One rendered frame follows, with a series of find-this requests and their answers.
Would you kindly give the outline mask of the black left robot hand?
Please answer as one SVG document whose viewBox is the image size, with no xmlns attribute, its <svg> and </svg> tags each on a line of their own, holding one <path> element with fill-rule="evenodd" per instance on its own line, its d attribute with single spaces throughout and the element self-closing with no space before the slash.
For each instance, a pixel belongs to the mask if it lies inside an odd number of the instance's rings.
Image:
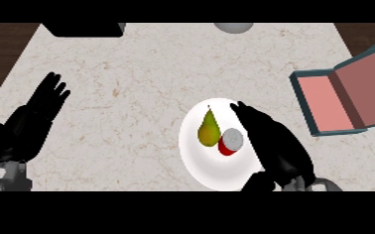
<svg viewBox="0 0 375 234">
<path fill-rule="evenodd" d="M 51 72 L 29 103 L 18 107 L 6 123 L 0 123 L 0 162 L 27 163 L 37 157 L 71 94 L 65 87 L 61 76 Z"/>
</svg>

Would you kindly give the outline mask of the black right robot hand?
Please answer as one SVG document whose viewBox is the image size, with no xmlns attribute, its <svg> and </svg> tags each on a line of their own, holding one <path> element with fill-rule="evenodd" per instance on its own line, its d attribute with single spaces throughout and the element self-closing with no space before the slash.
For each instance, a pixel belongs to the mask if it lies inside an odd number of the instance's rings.
<svg viewBox="0 0 375 234">
<path fill-rule="evenodd" d="M 277 185 L 285 187 L 299 176 L 305 186 L 311 186 L 316 179 L 312 159 L 288 127 L 243 101 L 231 104 L 231 108 L 249 131 L 249 138 L 265 168 L 252 175 L 243 191 L 274 191 Z"/>
</svg>

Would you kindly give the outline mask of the red can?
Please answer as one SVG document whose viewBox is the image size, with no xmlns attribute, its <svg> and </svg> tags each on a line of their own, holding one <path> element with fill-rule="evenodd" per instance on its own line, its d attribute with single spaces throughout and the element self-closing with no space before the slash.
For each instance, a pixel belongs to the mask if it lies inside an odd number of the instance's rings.
<svg viewBox="0 0 375 234">
<path fill-rule="evenodd" d="M 232 156 L 244 147 L 244 135 L 237 128 L 225 131 L 219 141 L 219 151 L 223 156 Z"/>
</svg>

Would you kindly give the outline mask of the white round plate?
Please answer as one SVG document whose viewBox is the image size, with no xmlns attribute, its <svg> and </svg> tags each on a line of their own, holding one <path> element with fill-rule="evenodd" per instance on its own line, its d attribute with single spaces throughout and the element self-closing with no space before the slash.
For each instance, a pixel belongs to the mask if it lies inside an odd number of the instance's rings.
<svg viewBox="0 0 375 234">
<path fill-rule="evenodd" d="M 241 190 L 252 175 L 263 168 L 249 132 L 231 108 L 232 103 L 235 100 L 228 98 L 201 101 L 185 116 L 179 133 L 181 156 L 190 174 L 203 185 L 219 191 Z M 221 131 L 238 129 L 244 136 L 244 146 L 231 156 L 221 153 L 219 145 L 206 147 L 198 140 L 198 129 L 209 110 L 213 110 Z"/>
</svg>

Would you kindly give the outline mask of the pink teal cardboard box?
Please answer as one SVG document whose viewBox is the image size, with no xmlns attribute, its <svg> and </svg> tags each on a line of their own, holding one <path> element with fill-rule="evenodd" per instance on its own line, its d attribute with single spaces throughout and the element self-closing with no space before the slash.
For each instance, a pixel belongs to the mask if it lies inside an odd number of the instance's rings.
<svg viewBox="0 0 375 234">
<path fill-rule="evenodd" d="M 296 70 L 290 82 L 314 137 L 375 127 L 375 45 L 334 68 Z"/>
</svg>

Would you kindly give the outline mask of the green yellow pear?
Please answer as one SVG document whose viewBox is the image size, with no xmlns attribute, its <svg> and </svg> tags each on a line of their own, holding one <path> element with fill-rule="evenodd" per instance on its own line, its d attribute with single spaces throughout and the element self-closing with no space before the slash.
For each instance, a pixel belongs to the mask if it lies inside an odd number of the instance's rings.
<svg viewBox="0 0 375 234">
<path fill-rule="evenodd" d="M 215 147 L 222 138 L 222 130 L 213 109 L 209 109 L 198 129 L 198 140 L 206 147 Z"/>
</svg>

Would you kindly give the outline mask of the black appliance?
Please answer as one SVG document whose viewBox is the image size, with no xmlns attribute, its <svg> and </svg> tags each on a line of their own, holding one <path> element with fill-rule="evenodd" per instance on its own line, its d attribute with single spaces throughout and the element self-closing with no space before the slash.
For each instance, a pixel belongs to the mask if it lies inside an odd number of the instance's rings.
<svg viewBox="0 0 375 234">
<path fill-rule="evenodd" d="M 119 38 L 125 33 L 125 23 L 45 23 L 57 37 Z"/>
</svg>

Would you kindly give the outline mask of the grey round object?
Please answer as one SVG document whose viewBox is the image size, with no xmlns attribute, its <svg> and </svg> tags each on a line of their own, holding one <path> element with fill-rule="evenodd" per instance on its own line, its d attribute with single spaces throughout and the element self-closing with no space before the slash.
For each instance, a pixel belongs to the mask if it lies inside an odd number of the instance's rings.
<svg viewBox="0 0 375 234">
<path fill-rule="evenodd" d="M 216 27 L 229 34 L 244 34 L 253 27 L 253 23 L 216 23 Z"/>
</svg>

